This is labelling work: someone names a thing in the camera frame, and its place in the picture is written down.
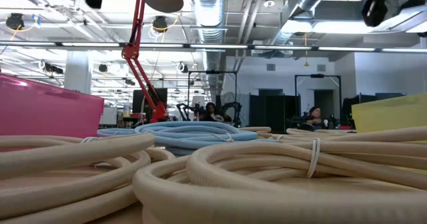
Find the pillar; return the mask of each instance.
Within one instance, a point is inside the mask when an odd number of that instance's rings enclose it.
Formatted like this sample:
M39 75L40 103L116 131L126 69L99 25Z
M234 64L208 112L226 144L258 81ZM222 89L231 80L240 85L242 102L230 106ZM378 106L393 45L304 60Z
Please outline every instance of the pillar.
M92 67L88 51L68 51L64 88L90 94Z

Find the woman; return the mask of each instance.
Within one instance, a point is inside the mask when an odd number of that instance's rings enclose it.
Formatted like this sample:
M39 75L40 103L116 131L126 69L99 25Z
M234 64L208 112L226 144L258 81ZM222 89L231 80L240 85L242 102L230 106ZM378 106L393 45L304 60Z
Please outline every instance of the woman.
M224 121L224 118L218 113L215 104L206 104L206 114L200 118L200 121Z
M321 118L321 110L320 107L312 107L310 109L307 123L314 126L315 129L321 129L322 128L322 118Z

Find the ceiling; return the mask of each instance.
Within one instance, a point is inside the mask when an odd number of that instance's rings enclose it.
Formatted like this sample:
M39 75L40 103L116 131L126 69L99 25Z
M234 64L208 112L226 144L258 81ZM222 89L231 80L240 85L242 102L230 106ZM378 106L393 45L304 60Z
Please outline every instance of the ceiling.
M274 6L264 7L261 2L258 12L254 14L254 5L247 0L226 0L224 43L235 44L238 41L240 25L246 5L252 5L251 15L256 15L248 41L265 41L271 39L282 28L281 13L287 0L273 0ZM360 3L361 0L324 0ZM14 41L53 41L53 42L126 42L131 35L135 0L103 0L102 8L90 9L84 0L0 0L0 40ZM11 13L22 13L25 32L14 32L5 25ZM168 30L156 33L151 22L158 15L166 16ZM39 18L35 25L34 16ZM199 34L192 0L184 0L184 6L178 13L160 13L145 6L141 42L164 43L198 43ZM377 34L339 34L339 33L303 33L292 35L294 45L322 45L334 47L393 46L411 47L418 40L415 33L377 33ZM132 79L126 62L121 58L121 51L92 50L93 60L92 91L108 100L112 105L122 106L131 100L135 86L125 84L124 77ZM305 51L294 51L292 57L298 59ZM342 53L309 52L310 57L339 58ZM3 73L25 76L52 85L63 86L63 76L46 73L40 68L41 60L62 69L67 61L67 48L30 49L25 47L0 47L0 68ZM189 70L205 71L202 51L142 51L139 56L141 64L149 77L153 77L155 87L169 87L170 103L180 103L187 99L187 74L178 71L177 66L184 63ZM108 66L107 72L100 72L99 65ZM204 75L197 78L204 80ZM209 88L205 81L196 81L191 88L192 95L205 93L209 99Z

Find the lamp arm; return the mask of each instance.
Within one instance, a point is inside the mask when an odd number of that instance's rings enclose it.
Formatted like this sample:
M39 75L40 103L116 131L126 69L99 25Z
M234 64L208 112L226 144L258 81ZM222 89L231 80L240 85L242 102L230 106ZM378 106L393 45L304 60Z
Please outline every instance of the lamp arm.
M142 88L143 94L147 99L147 102L151 109L153 110L153 117L150 122L158 122L164 119L167 119L167 112L164 104L161 102L159 95L154 89L154 86L148 79L147 74L143 70L141 64L138 61L139 57L139 48L141 45L141 33L143 25L143 16L144 16L144 7L145 0L136 0L135 4L135 13L133 14L133 25L132 25L132 34L129 40L129 43L123 48L121 56L127 61L130 69L132 70L133 75L137 79L139 86ZM145 88L141 77L139 76L135 65L138 68L138 71L141 73L148 90Z

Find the beige hose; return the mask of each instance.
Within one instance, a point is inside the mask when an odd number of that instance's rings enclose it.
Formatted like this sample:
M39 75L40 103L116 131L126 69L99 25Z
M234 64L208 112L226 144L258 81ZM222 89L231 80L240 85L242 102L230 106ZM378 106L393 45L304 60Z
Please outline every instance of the beige hose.
M150 164L147 152L159 161L174 158L165 150L151 148L154 143L151 134L80 142L81 139L74 137L0 137L2 149L37 147L0 153L0 179L26 174L40 179L44 174L35 176L34 172L100 161L117 167L64 183L0 190L0 219L8 218L4 223L84 223L108 215L135 202L131 187L126 185L139 168ZM132 162L123 158L127 156L132 157Z
M140 169L133 189L149 216L162 224L425 223L427 175L417 171L427 169L427 145L402 143L426 140L425 130L395 132L405 137L389 131L310 134L308 139L298 132L301 139L287 143L204 147ZM323 178L300 179L307 174L316 137L326 137L315 173ZM303 185L316 180L329 184ZM337 191L342 186L346 191Z

